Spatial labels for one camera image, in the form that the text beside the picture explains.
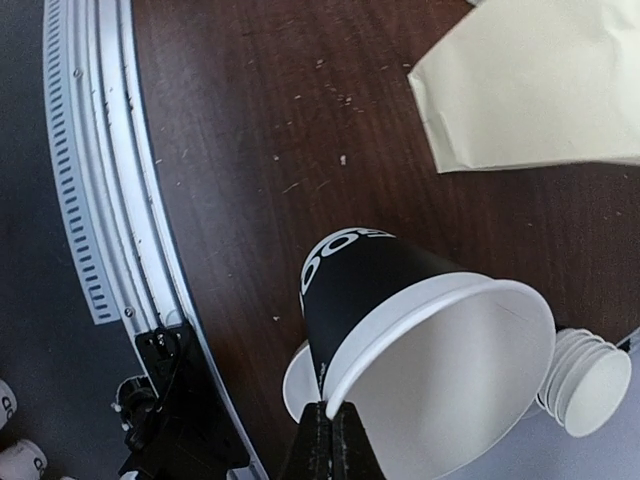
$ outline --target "dark wood surface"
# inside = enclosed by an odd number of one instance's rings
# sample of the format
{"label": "dark wood surface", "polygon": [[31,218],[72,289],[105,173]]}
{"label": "dark wood surface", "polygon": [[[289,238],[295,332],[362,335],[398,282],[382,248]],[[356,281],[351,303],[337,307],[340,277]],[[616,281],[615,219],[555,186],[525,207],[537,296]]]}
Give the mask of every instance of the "dark wood surface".
{"label": "dark wood surface", "polygon": [[469,11],[463,0],[134,5],[170,222],[271,474],[295,431],[280,392],[305,338],[299,270],[336,229],[388,230],[527,282],[559,322],[610,340],[640,325],[640,170],[436,174],[406,74]]}

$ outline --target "brown tabletop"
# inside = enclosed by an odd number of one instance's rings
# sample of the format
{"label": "brown tabletop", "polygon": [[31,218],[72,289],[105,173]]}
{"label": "brown tabletop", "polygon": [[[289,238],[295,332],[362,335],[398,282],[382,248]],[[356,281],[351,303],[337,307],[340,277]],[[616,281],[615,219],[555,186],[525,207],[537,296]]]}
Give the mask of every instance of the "brown tabletop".
{"label": "brown tabletop", "polygon": [[169,220],[271,475],[295,432],[280,392],[305,339],[300,267],[334,230],[384,229],[529,283],[558,322],[609,340],[640,325],[640,169],[436,174],[406,74],[469,11],[463,0],[137,0],[134,10]]}

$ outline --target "black mechanical component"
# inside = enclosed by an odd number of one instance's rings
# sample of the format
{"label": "black mechanical component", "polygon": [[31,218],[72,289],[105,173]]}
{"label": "black mechanical component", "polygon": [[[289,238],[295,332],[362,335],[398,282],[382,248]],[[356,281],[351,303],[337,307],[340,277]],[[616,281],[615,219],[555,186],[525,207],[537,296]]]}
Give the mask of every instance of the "black mechanical component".
{"label": "black mechanical component", "polygon": [[325,408],[305,407],[280,480],[385,480],[356,407],[344,403],[333,422]]}
{"label": "black mechanical component", "polygon": [[137,471],[139,480],[216,480],[225,479],[229,469],[248,466],[249,454],[191,326],[159,328],[138,335],[135,343],[149,379],[131,379],[118,392],[132,452],[120,475]]}

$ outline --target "paper bag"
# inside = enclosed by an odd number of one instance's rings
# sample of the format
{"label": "paper bag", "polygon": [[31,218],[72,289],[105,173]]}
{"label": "paper bag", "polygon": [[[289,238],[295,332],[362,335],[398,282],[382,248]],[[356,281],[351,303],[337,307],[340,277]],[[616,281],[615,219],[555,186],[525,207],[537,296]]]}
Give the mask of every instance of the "paper bag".
{"label": "paper bag", "polygon": [[640,164],[640,0],[486,0],[409,82],[439,172]]}

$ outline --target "beige paper bag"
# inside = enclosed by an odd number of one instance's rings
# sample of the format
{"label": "beige paper bag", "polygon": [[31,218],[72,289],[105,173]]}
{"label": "beige paper bag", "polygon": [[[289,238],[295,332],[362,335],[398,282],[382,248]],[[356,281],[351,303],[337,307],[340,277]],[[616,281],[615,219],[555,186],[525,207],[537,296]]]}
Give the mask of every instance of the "beige paper bag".
{"label": "beige paper bag", "polygon": [[486,0],[409,82],[439,172],[640,164],[640,0]]}

